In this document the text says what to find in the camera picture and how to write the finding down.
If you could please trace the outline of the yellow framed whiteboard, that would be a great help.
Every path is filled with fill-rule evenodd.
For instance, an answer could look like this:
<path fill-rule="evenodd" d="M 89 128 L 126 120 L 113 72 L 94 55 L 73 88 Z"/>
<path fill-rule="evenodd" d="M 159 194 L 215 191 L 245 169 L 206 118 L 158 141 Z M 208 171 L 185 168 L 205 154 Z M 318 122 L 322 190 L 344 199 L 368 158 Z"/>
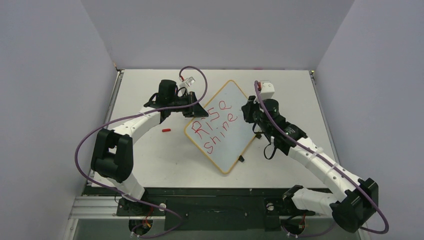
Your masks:
<path fill-rule="evenodd" d="M 252 123 L 241 107 L 248 97 L 233 80 L 227 81 L 203 107 L 208 117 L 193 118 L 184 134 L 215 165 L 228 174 L 255 138 Z"/>

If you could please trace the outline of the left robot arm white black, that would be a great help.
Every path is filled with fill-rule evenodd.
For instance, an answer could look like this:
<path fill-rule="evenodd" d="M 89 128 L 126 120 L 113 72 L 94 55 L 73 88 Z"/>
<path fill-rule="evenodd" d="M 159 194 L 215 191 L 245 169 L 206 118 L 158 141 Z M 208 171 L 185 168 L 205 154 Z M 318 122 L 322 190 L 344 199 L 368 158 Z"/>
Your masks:
<path fill-rule="evenodd" d="M 91 169 L 111 181 L 121 195 L 130 201 L 129 208 L 136 215 L 143 215 L 149 210 L 149 201 L 143 197 L 145 188 L 133 174 L 134 143 L 173 112 L 181 112 L 186 118 L 208 117 L 208 112 L 197 100 L 193 91 L 179 96 L 177 83 L 163 79 L 158 92 L 144 104 L 138 117 L 97 133 Z"/>

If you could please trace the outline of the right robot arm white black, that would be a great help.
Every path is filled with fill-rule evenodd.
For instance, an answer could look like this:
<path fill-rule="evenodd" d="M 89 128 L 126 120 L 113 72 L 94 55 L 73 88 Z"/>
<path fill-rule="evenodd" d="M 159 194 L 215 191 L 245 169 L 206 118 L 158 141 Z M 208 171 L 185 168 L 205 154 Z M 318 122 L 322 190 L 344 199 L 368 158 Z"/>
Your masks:
<path fill-rule="evenodd" d="M 254 95 L 241 107 L 244 120 L 259 127 L 273 149 L 297 161 L 317 177 L 329 193 L 295 185 L 282 196 L 282 207 L 289 214 L 314 212 L 331 216 L 339 227 L 354 233 L 376 213 L 379 186 L 349 172 L 326 155 L 307 134 L 286 121 L 279 103 L 266 99 L 263 104 Z"/>

